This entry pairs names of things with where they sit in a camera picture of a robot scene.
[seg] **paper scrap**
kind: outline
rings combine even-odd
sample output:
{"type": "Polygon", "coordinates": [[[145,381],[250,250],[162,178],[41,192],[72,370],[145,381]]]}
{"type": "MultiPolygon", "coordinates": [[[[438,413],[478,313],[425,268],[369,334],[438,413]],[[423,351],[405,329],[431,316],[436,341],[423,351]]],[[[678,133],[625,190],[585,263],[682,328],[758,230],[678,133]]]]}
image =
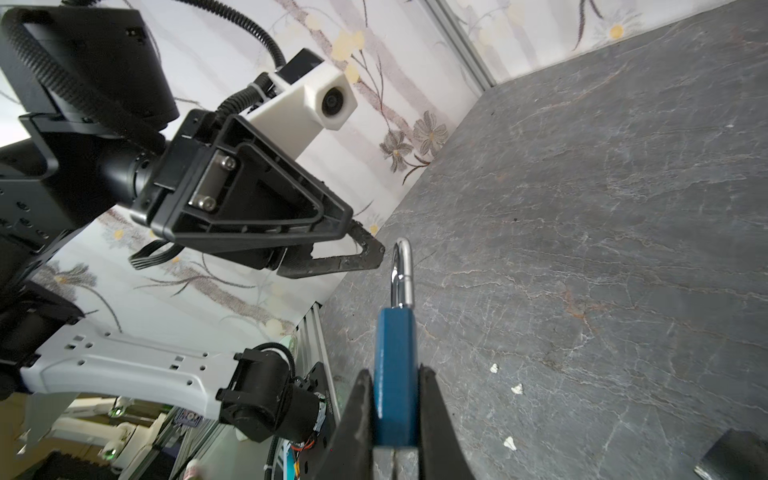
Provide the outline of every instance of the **paper scrap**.
{"type": "Polygon", "coordinates": [[[504,441],[504,446],[512,450],[513,452],[518,449],[515,446],[515,440],[513,440],[512,437],[507,437],[507,439],[504,441]]]}

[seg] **floral wallpaper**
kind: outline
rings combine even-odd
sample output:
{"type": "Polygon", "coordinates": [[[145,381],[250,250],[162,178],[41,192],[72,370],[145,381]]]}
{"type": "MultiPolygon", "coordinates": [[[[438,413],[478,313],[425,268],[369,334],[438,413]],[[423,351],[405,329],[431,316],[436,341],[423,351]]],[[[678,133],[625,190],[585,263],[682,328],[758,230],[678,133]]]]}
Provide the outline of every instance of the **floral wallpaper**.
{"type": "MultiPolygon", "coordinates": [[[[286,58],[310,48],[343,71],[358,108],[340,131],[324,131],[297,159],[349,203],[374,235],[477,100],[475,86],[419,2],[405,0],[224,0],[276,39],[286,58]]],[[[55,5],[56,0],[0,0],[55,5]]],[[[137,8],[181,117],[215,110],[264,69],[266,50],[246,32],[170,0],[107,0],[137,8]]],[[[0,144],[27,137],[23,108],[0,77],[0,144]]],[[[289,333],[343,278],[289,280],[185,249],[146,270],[127,258],[154,240],[115,207],[40,270],[35,281],[77,303],[88,320],[187,348],[238,350],[289,333]]],[[[315,257],[354,253],[351,240],[322,243],[315,257]]]]}
{"type": "Polygon", "coordinates": [[[732,0],[444,0],[497,82],[732,0]]]}

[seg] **black bracket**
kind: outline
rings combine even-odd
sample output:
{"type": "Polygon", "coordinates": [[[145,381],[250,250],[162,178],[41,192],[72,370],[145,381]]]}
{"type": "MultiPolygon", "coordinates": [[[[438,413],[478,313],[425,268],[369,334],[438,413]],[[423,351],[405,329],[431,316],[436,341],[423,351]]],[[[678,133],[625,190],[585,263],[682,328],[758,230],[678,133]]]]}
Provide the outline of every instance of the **black bracket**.
{"type": "Polygon", "coordinates": [[[379,268],[386,251],[381,242],[357,220],[352,220],[346,233],[360,245],[362,252],[356,255],[312,258],[312,244],[286,247],[283,262],[278,267],[277,274],[286,278],[304,278],[326,273],[379,268]]]}

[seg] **yellow flower center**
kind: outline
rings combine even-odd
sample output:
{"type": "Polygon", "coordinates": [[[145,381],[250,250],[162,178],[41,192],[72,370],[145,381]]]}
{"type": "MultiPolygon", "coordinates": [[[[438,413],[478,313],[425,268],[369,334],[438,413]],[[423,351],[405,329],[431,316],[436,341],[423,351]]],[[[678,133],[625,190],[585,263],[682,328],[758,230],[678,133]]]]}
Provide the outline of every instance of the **yellow flower center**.
{"type": "Polygon", "coordinates": [[[624,27],[622,27],[621,25],[612,26],[611,30],[608,31],[608,36],[614,40],[618,40],[619,38],[624,36],[624,27]]]}

